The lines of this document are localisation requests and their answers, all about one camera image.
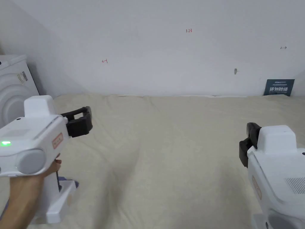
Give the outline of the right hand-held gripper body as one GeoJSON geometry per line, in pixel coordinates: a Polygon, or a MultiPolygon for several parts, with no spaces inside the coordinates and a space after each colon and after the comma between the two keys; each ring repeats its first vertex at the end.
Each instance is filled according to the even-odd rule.
{"type": "Polygon", "coordinates": [[[265,126],[258,143],[239,142],[239,158],[262,212],[253,214],[253,229],[305,228],[305,156],[286,125],[265,126]]]}

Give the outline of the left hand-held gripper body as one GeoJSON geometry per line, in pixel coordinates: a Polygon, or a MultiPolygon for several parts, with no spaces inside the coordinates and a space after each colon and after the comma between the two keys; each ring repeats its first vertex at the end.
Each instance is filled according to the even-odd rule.
{"type": "MultiPolygon", "coordinates": [[[[76,115],[75,120],[58,114],[49,95],[26,99],[24,113],[24,117],[0,130],[1,177],[33,176],[45,172],[70,138],[87,135],[93,127],[92,118],[82,114],[76,115]]],[[[60,223],[77,188],[76,181],[60,177],[57,172],[47,176],[31,224],[60,223]]]]}

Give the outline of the person's left hand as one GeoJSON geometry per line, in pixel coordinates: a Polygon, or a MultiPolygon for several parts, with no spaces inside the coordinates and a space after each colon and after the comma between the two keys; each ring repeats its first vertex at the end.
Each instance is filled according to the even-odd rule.
{"type": "Polygon", "coordinates": [[[56,159],[45,172],[39,175],[10,178],[9,203],[3,218],[31,220],[37,211],[44,179],[57,172],[61,163],[61,160],[56,159]]]}

